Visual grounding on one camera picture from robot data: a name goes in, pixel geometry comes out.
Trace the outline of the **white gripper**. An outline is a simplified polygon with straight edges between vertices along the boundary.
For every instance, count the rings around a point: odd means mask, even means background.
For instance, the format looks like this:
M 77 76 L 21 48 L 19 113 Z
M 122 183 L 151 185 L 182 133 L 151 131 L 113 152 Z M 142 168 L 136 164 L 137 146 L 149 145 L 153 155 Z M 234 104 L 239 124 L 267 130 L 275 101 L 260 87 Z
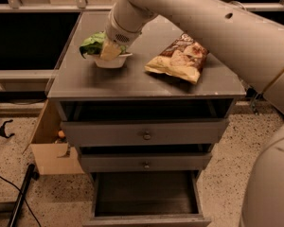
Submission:
M 118 0 L 109 12 L 105 23 L 104 40 L 100 58 L 111 61 L 121 54 L 120 45 L 130 46 L 140 36 L 144 25 L 155 18 L 151 11 L 140 9 L 128 0 Z

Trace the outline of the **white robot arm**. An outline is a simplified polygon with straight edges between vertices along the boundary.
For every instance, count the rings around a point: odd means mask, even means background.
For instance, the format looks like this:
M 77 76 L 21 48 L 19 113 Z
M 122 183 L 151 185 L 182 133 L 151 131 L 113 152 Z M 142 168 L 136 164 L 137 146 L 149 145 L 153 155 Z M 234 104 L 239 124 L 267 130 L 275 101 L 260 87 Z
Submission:
M 108 38 L 130 45 L 161 15 L 206 47 L 284 115 L 284 26 L 220 0 L 118 0 Z M 239 227 L 284 227 L 284 125 L 250 173 Z

